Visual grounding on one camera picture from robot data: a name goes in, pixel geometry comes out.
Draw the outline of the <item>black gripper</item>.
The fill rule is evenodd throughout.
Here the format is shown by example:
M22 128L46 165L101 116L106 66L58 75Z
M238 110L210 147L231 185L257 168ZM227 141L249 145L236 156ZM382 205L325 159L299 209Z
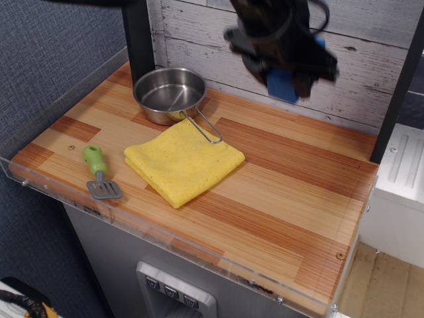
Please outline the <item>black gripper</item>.
M295 15L289 14L277 26L274 32L254 36L248 26L238 21L237 28L224 32L224 39L230 42L233 52L242 55L247 70L261 83L266 82L266 74L272 68L293 72L293 86L299 97L309 98L319 78L336 80L337 58L300 25Z

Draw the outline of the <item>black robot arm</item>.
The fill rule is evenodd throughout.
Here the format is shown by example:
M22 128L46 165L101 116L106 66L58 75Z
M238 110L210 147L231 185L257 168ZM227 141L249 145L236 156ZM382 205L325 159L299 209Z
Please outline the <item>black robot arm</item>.
M154 69L146 1L72 1L72 5L118 7L122 11L132 80ZM317 30L309 26L308 1L232 1L237 26L224 31L230 50L268 89L269 95L297 101L311 95L319 79L336 82L337 58L317 39L329 23L330 10L316 1L325 20Z

